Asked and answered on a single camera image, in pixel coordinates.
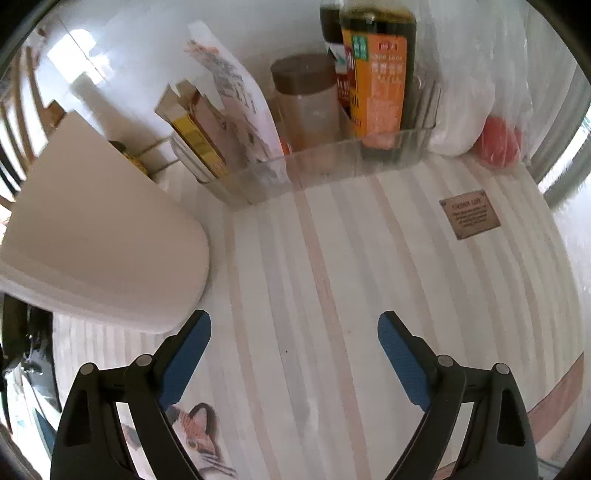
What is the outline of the beige utensil holder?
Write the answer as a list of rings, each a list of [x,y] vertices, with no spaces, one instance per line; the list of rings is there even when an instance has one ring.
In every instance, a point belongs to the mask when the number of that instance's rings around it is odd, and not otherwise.
[[[12,208],[2,291],[54,313],[165,333],[197,307],[208,269],[199,222],[67,114]]]

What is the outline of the brown label patch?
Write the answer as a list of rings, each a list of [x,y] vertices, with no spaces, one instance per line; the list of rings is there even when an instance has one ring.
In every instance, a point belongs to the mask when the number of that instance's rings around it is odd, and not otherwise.
[[[458,240],[465,240],[501,226],[484,190],[442,199],[440,205]]]

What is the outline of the red tomato in bag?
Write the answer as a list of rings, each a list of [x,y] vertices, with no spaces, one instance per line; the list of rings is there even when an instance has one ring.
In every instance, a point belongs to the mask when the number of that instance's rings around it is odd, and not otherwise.
[[[486,167],[504,170],[521,159],[522,145],[523,133],[518,127],[509,125],[501,117],[489,116],[474,149]]]

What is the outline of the clear plastic organizer tray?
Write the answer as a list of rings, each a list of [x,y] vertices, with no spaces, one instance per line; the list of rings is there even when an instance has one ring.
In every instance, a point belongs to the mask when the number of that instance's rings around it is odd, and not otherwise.
[[[348,138],[337,143],[239,167],[221,177],[211,173],[176,138],[172,149],[181,163],[211,194],[232,209],[263,203],[287,192],[400,170],[420,162],[436,124],[441,87],[433,79],[417,78],[411,96],[412,128],[396,134]]]

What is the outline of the yellow seasoning box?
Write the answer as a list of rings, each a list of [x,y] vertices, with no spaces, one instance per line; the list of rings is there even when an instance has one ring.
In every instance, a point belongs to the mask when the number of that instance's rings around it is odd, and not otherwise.
[[[171,128],[173,152],[197,181],[206,184],[229,174],[223,150],[221,116],[214,105],[190,81],[168,84],[155,109]]]

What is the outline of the white printed seasoning packet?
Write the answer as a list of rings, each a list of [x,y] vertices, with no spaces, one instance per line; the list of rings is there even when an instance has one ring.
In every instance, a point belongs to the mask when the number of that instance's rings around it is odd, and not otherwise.
[[[204,22],[193,22],[188,29],[186,52],[211,72],[226,120],[249,163],[283,157],[280,135],[259,84]]]

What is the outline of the white plastic bag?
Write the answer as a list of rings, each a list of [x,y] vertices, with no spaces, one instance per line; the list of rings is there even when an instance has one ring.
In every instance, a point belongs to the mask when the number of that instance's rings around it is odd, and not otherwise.
[[[528,84],[525,1],[419,1],[419,62],[441,87],[428,149],[459,157],[488,120],[526,138],[533,103]]]

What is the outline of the brown lid spice jar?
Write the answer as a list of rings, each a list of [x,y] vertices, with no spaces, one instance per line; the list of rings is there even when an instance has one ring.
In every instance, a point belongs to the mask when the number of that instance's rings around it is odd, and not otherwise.
[[[270,66],[280,117],[294,151],[342,139],[337,75],[325,53],[290,55]]]

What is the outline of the orange label sauce bottle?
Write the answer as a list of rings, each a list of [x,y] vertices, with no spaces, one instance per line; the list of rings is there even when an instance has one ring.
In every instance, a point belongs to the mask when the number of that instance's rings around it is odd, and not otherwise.
[[[417,20],[404,1],[346,1],[339,13],[356,137],[378,153],[409,125]]]

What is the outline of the red cap dark bottle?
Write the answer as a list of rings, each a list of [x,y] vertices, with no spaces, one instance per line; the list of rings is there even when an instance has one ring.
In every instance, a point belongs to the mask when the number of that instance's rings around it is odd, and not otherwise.
[[[335,75],[337,75],[337,87],[339,103],[346,114],[351,116],[351,98],[349,97],[348,65],[346,65],[346,48],[342,38],[342,26],[339,21],[342,1],[322,1],[320,4],[320,20],[322,38],[325,48],[332,61],[335,63]]]

